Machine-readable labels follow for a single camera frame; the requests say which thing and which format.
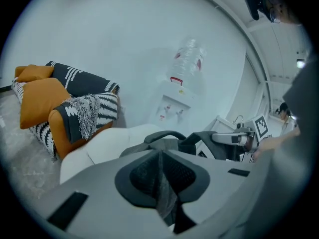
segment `black and white blanket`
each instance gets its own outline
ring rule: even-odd
[[[70,143],[90,139],[101,127],[117,119],[118,99],[113,93],[69,98],[55,109],[63,118]]]
[[[54,67],[52,77],[72,96],[55,108],[63,118],[70,143],[90,139],[98,129],[117,119],[119,84],[54,61],[46,65]]]

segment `black and white striped cushion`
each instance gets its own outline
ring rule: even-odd
[[[23,98],[23,85],[26,82],[17,82],[17,78],[15,78],[12,82],[12,89],[15,92],[18,100],[21,104]],[[33,133],[33,135],[37,138],[37,140],[44,144],[46,150],[49,152],[52,160],[56,160],[56,150],[54,148],[54,142],[49,126],[49,122],[44,122],[29,128],[29,130]]]
[[[120,91],[119,84],[95,74],[90,74],[54,61],[50,61],[46,65],[54,67],[52,77],[58,79],[68,93],[75,97],[104,92],[113,92],[117,95]]]

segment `person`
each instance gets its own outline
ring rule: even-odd
[[[260,155],[266,150],[275,149],[287,139],[300,135],[299,127],[295,124],[291,118],[291,111],[286,103],[282,103],[279,107],[280,119],[284,121],[280,136],[271,137],[262,140],[259,143],[258,149],[253,154],[253,161],[256,162]]]
[[[282,103],[279,107],[280,119],[284,121],[280,135],[284,135],[294,130],[295,121],[291,118],[291,111],[286,103]]]
[[[297,16],[283,0],[245,0],[254,20],[259,19],[258,11],[263,13],[270,22],[300,24]]]

